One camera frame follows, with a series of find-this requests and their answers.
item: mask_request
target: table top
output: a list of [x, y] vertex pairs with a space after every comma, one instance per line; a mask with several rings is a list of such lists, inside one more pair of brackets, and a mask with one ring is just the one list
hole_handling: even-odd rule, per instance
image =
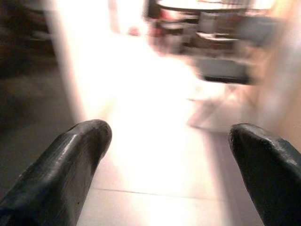
[[[241, 5], [233, 5], [231, 8], [228, 8], [225, 4], [222, 4], [221, 1], [205, 2], [197, 0], [159, 0], [157, 3], [163, 9], [181, 12], [231, 12], [243, 9]], [[251, 7], [251, 9], [264, 10], [267, 9], [267, 7], [256, 4], [255, 7]]]

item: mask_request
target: white tile floor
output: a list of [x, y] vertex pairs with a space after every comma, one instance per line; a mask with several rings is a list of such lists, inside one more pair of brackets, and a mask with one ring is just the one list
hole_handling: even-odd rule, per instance
[[78, 226], [233, 225], [204, 132], [187, 120], [194, 74], [142, 37], [117, 37], [113, 140]]

